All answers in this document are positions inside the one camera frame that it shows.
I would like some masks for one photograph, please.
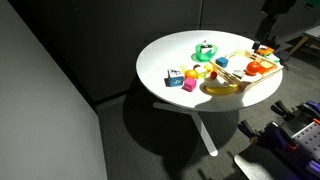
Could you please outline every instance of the table leg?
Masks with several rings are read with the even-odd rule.
[[[298,44],[296,44],[292,50],[289,52],[289,55],[293,54],[300,46],[302,46],[309,38],[307,36],[304,36]]]
[[[184,109],[180,108],[171,104],[166,104],[166,103],[160,103],[160,102],[154,102],[153,107],[158,108],[158,109],[163,109],[167,111],[173,111],[173,112],[178,112],[178,113],[183,113],[183,114],[190,114],[193,122],[195,123],[200,136],[211,156],[217,156],[218,155],[218,150],[216,146],[214,145],[206,127],[204,126],[201,117],[199,116],[198,111],[193,111],[189,109]]]

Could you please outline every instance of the blue cube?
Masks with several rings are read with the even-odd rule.
[[[216,64],[218,64],[219,66],[225,68],[228,65],[228,59],[224,58],[224,57],[219,57],[216,60]]]
[[[169,69],[168,70],[168,80],[169,86],[182,86],[184,81],[184,74],[180,70],[180,68]]]

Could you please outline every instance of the banana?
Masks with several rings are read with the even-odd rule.
[[[226,95],[226,94],[233,93],[233,92],[237,91],[238,88],[239,88],[238,85],[231,85],[228,87],[208,87],[208,86],[204,87],[204,89],[206,91],[208,91],[209,93],[220,94],[220,95]]]

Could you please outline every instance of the gray wall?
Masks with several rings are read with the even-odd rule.
[[[0,0],[0,179],[106,180],[97,115]]]

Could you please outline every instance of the pink cube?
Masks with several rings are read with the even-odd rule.
[[[182,89],[189,91],[189,92],[192,92],[194,90],[194,88],[196,87],[196,85],[197,85],[197,80],[195,80],[193,78],[187,78],[184,81]]]

